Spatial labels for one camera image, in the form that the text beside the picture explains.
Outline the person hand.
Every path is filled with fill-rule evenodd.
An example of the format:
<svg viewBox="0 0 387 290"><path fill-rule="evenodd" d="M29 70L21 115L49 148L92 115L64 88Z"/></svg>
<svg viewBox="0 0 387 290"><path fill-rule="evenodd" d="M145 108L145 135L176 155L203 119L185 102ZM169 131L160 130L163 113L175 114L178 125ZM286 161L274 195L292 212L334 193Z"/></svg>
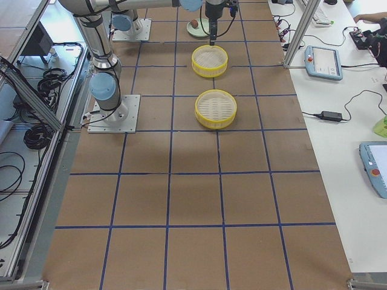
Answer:
<svg viewBox="0 0 387 290"><path fill-rule="evenodd" d="M366 23L378 23L380 18L378 17L377 13L366 13L366 14L358 14L353 18L355 23L358 23L358 21L364 21Z"/></svg>

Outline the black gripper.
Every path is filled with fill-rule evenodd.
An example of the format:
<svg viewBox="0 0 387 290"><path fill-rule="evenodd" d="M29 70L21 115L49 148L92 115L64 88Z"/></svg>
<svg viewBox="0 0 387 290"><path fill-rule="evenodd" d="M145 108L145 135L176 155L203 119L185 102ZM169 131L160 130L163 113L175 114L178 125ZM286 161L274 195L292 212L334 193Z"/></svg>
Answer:
<svg viewBox="0 0 387 290"><path fill-rule="evenodd" d="M205 15L209 19L209 45L214 46L217 39L218 19L223 15L225 0L206 0Z"/></svg>

